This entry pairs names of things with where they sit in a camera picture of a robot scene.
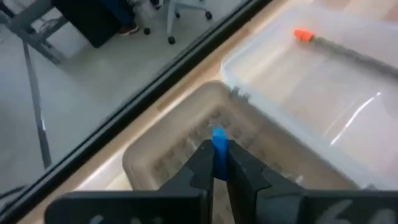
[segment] gray rod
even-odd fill
[[[25,62],[27,68],[27,74],[29,77],[30,92],[32,95],[33,110],[35,113],[35,121],[37,127],[37,134],[39,135],[40,150],[42,153],[42,160],[44,169],[51,165],[51,154],[49,148],[49,142],[47,140],[47,134],[45,132],[44,118],[42,114],[42,103],[40,100],[39,83],[37,81],[37,75],[33,68],[32,59],[29,53],[29,46],[24,44]]]

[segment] desk leg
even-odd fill
[[[49,148],[49,142],[47,140],[47,133],[45,132],[44,117],[42,112],[42,102],[40,99],[39,83],[37,81],[37,75],[34,70],[32,59],[29,53],[29,46],[24,42],[24,53],[25,62],[27,68],[27,74],[29,77],[30,92],[33,101],[33,110],[35,114],[35,121],[37,126],[37,133],[39,135],[40,150],[42,153],[42,160],[44,169],[51,165],[51,154]]]
[[[44,44],[37,42],[25,30],[11,30],[11,32],[15,33],[24,43],[29,44],[52,63],[58,65],[63,60],[62,53],[55,47],[51,46],[51,48],[49,48],[49,43]]]

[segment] person's leg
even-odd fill
[[[139,30],[139,27],[133,21],[134,14],[129,12],[129,9],[123,4],[123,1],[127,4],[127,0],[102,0],[106,8],[108,8],[122,24],[119,33],[121,35],[133,34]]]

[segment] blue object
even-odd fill
[[[216,159],[215,177],[227,181],[226,161],[228,156],[228,137],[224,134],[224,129],[216,128],[213,130],[213,146]]]

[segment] orange tip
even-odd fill
[[[297,29],[294,30],[294,36],[296,36],[298,40],[309,42],[312,39],[312,37],[315,36],[315,34],[307,30]]]

